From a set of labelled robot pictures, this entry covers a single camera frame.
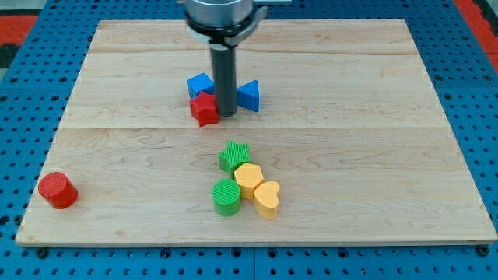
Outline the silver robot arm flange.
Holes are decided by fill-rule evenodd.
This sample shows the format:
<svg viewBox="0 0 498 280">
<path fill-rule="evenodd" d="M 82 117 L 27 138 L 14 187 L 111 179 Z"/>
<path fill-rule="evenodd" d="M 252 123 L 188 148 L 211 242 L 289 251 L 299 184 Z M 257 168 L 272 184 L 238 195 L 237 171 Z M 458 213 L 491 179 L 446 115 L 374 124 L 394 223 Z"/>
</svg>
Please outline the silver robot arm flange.
<svg viewBox="0 0 498 280">
<path fill-rule="evenodd" d="M 270 6 L 290 4 L 290 0 L 184 0 L 184 14 L 194 39 L 225 51 L 250 37 Z"/>
</svg>

